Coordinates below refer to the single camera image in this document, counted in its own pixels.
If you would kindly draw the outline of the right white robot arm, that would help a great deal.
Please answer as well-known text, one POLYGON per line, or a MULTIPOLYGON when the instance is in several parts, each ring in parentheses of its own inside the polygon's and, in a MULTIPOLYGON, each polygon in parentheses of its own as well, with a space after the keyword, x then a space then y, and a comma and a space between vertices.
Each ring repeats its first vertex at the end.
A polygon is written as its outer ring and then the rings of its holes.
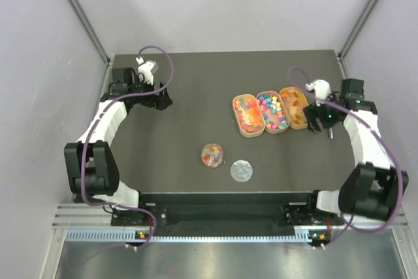
POLYGON ((381 142, 378 110, 364 98, 364 82, 342 80, 341 90, 332 91, 326 80, 305 85, 315 100, 304 108, 308 129, 313 133, 342 123, 349 135, 355 167, 342 187, 316 191, 316 201, 306 205, 305 217, 314 224, 329 213, 354 214, 387 221, 394 213, 408 185, 408 174, 397 171, 395 162, 381 142))

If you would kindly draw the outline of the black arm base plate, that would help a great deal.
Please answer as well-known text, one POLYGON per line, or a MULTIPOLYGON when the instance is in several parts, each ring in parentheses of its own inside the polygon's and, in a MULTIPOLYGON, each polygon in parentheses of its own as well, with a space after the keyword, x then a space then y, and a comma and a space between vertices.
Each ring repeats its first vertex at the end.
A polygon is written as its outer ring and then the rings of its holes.
POLYGON ((189 222, 325 223, 330 214, 315 207, 316 193, 141 193, 139 205, 160 226, 189 222))

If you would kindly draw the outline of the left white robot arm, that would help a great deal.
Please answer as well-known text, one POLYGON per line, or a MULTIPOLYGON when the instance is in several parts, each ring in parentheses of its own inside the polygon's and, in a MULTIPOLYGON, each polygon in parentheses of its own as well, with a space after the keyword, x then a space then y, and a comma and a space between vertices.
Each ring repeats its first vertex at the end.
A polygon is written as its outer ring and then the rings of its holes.
POLYGON ((70 190, 81 195, 85 189, 89 201, 112 203, 125 210, 133 224, 142 224, 148 209, 140 204, 140 192, 120 180, 120 172, 110 149, 121 123, 135 105, 157 110, 171 106, 164 83, 154 84, 157 63, 147 61, 135 70, 112 70, 112 81, 100 98, 99 108, 84 134, 64 147, 70 190))

